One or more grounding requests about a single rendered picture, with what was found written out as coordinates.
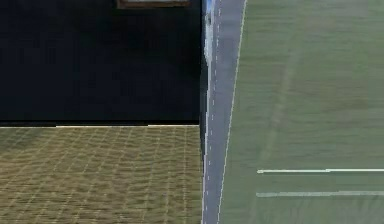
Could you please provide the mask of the green room door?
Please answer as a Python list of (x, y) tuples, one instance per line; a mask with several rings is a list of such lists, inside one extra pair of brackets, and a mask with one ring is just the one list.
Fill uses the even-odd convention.
[(384, 0), (212, 0), (201, 224), (384, 224)]

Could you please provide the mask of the brown framed wall picture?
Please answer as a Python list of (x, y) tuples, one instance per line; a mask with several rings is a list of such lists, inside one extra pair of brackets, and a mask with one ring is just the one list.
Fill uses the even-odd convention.
[(127, 8), (160, 8), (160, 7), (187, 7), (190, 0), (116, 0), (116, 7)]

